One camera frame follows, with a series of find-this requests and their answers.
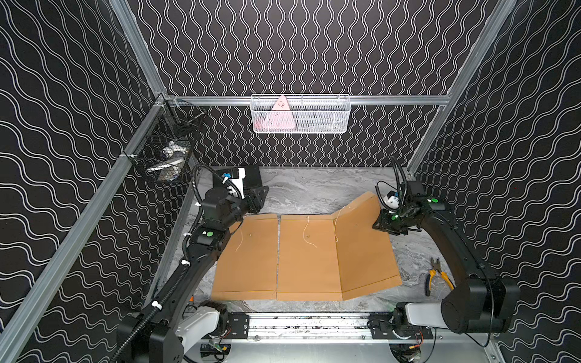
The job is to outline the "brown file bag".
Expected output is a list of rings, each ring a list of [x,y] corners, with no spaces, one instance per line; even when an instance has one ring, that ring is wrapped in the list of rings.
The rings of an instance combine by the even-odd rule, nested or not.
[[[277,300],[342,300],[333,227],[330,215],[281,217]]]
[[[278,216],[247,216],[217,261],[211,298],[275,299],[277,267]]]
[[[380,210],[366,192],[332,214],[342,300],[402,285],[389,234],[373,229]]]

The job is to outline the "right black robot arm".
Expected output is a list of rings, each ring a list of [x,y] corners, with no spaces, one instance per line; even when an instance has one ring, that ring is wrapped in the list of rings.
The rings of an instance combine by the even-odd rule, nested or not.
[[[437,245],[453,277],[453,288],[440,302],[401,302],[393,312],[397,334],[416,327],[443,328],[456,334],[500,334],[508,331],[520,288],[478,257],[447,203],[425,193],[422,183],[406,178],[390,158],[396,186],[380,198],[376,231],[398,236],[425,231]]]

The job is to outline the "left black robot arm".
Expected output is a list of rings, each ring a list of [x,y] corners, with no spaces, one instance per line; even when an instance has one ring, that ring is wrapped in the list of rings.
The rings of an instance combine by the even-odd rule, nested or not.
[[[228,310],[205,302],[185,316],[189,299],[219,260],[247,214],[262,210],[269,187],[257,165],[192,169],[198,214],[182,240],[182,258],[159,293],[117,328],[112,362],[189,362],[188,352],[204,338],[228,335]]]

